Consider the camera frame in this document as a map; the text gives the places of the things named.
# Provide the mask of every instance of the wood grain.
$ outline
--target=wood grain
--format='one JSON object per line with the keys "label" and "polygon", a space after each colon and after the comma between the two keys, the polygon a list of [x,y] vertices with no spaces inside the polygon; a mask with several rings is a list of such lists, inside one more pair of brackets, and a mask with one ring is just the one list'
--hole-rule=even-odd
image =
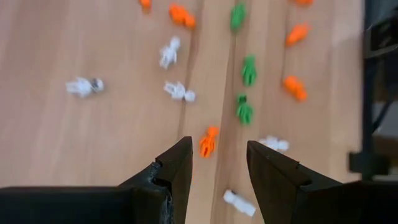
{"label": "wood grain", "polygon": [[[197,17],[191,32],[172,24],[169,4],[144,14],[132,0],[0,0],[0,186],[116,185],[182,136],[194,140],[187,223],[262,223],[222,201],[232,189],[252,201],[246,142],[271,134],[286,154],[340,181],[356,178],[346,153],[359,148],[362,1],[318,0],[310,8],[246,0],[248,16],[229,31],[234,0],[179,0]],[[308,39],[286,49],[286,33],[309,22]],[[178,63],[164,71],[159,49],[177,35]],[[242,84],[243,58],[256,55],[257,82]],[[302,79],[297,103],[280,87]],[[98,77],[106,90],[80,99],[65,82]],[[195,91],[173,101],[165,81]],[[254,122],[241,126],[235,97],[248,95]],[[209,125],[219,126],[210,159],[197,153]]]}

